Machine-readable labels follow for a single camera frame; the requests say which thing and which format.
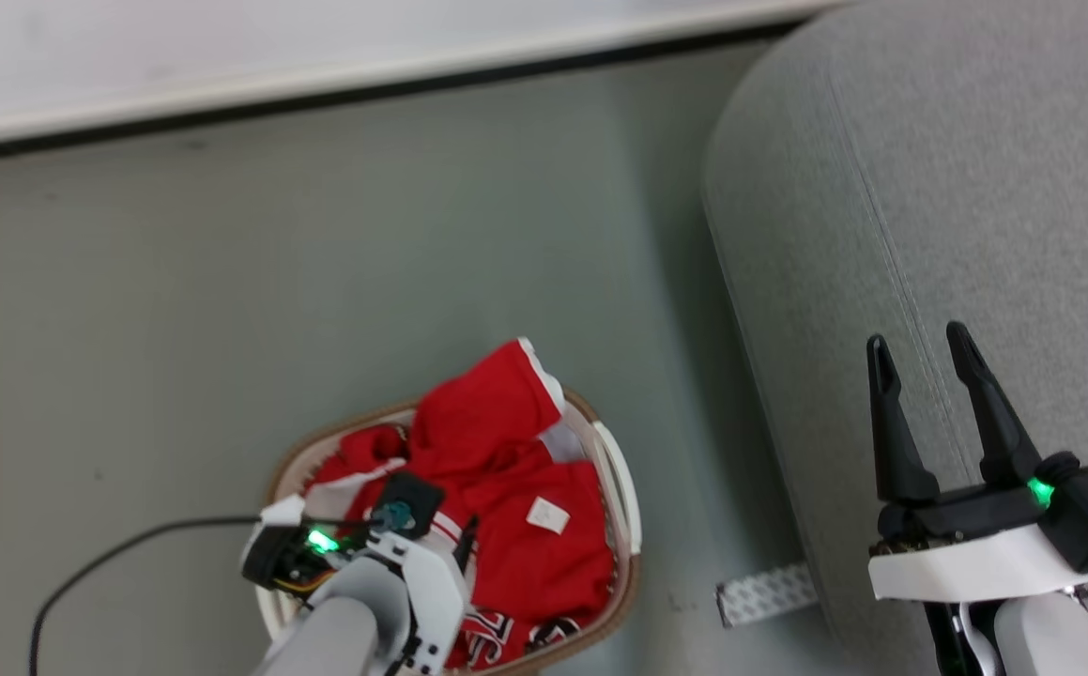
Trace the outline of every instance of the white clothing tag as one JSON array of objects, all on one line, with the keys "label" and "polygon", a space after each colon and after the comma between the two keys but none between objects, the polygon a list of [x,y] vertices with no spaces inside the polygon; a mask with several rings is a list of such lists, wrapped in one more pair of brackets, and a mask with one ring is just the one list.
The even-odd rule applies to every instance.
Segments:
[{"label": "white clothing tag", "polygon": [[569,513],[543,497],[536,496],[534,503],[531,504],[530,513],[527,513],[527,523],[530,523],[531,526],[546,528],[559,536],[565,532],[565,526],[569,523]]}]

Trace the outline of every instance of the sofa seam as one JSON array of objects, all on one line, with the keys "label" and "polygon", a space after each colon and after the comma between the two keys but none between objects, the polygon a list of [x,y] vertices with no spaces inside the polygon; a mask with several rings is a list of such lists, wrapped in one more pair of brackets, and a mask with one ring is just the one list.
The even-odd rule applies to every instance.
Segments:
[{"label": "sofa seam", "polygon": [[974,468],[968,465],[968,458],[965,457],[962,450],[961,438],[956,432],[959,428],[956,428],[952,402],[948,397],[948,389],[943,385],[943,382],[945,382],[943,373],[940,371],[939,365],[935,364],[934,353],[928,342],[928,333],[926,327],[923,325],[920,309],[918,309],[915,296],[910,290],[910,283],[904,278],[903,266],[900,265],[899,248],[894,244],[890,225],[886,222],[886,213],[881,210],[881,205],[879,205],[877,195],[875,195],[869,175],[866,174],[865,163],[861,161],[861,153],[857,149],[852,127],[844,116],[844,108],[840,103],[839,86],[836,79],[836,67],[831,59],[827,61],[826,74],[827,90],[830,94],[828,108],[830,108],[831,116],[834,116],[837,124],[839,124],[840,132],[843,133],[844,151],[849,162],[852,163],[852,170],[856,172],[856,175],[861,180],[863,192],[865,192],[866,214],[868,216],[869,223],[873,225],[871,231],[877,236],[878,244],[881,245],[881,261],[883,267],[886,267],[886,278],[890,281],[897,299],[899,299],[903,320],[906,322],[908,329],[912,330],[916,358],[920,362],[923,376],[927,378],[928,391],[931,394],[931,398],[939,404],[937,419],[947,429],[948,444],[952,448],[953,456],[961,462],[961,467],[965,471],[967,480],[973,482],[976,480]]}]

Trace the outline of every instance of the white wall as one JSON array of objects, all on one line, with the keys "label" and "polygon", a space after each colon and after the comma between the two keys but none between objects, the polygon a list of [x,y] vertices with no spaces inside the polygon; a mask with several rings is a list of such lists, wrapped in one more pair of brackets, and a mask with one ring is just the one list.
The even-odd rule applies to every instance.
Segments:
[{"label": "white wall", "polygon": [[0,140],[804,16],[838,0],[0,0]]}]

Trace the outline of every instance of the basket handle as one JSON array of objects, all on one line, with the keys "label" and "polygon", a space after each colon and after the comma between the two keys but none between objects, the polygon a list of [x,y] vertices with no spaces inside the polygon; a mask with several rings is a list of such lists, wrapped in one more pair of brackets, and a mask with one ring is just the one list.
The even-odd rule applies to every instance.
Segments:
[{"label": "basket handle", "polygon": [[615,469],[615,488],[618,489],[619,504],[626,513],[626,530],[631,544],[631,556],[638,556],[640,546],[643,543],[643,528],[640,523],[640,501],[634,495],[634,481],[631,480],[631,470],[626,466],[622,458],[622,450],[619,448],[611,431],[603,425],[603,420],[594,420],[594,429],[606,447],[606,457],[611,462]]}]

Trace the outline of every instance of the black cable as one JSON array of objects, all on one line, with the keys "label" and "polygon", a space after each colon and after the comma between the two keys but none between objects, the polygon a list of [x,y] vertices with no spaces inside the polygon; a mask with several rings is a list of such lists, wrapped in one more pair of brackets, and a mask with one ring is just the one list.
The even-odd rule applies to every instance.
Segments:
[{"label": "black cable", "polygon": [[[47,619],[47,613],[51,612],[51,607],[67,593],[72,587],[76,586],[76,582],[84,580],[88,577],[89,573],[94,573],[97,568],[101,568],[107,562],[120,555],[120,553],[126,552],[135,548],[136,544],[141,544],[147,542],[157,536],[162,536],[165,533],[171,533],[174,530],[185,530],[187,528],[217,528],[222,526],[250,526],[255,523],[260,523],[260,515],[244,515],[244,516],[210,516],[205,518],[186,518],[182,521],[171,521],[164,523],[164,525],[150,528],[149,530],[144,530],[138,536],[126,540],[106,552],[104,555],[97,556],[88,564],[82,566],[79,570],[72,574],[67,580],[60,585],[57,590],[52,591],[50,597],[42,603],[42,607],[38,609],[38,613],[34,616],[34,626],[30,629],[30,656],[28,660],[28,674],[29,676],[38,676],[38,641],[42,637],[42,624]],[[369,525],[369,521],[347,521],[343,519],[329,519],[329,518],[311,518],[304,523],[316,523],[322,526],[336,526],[338,528],[360,528]]]}]

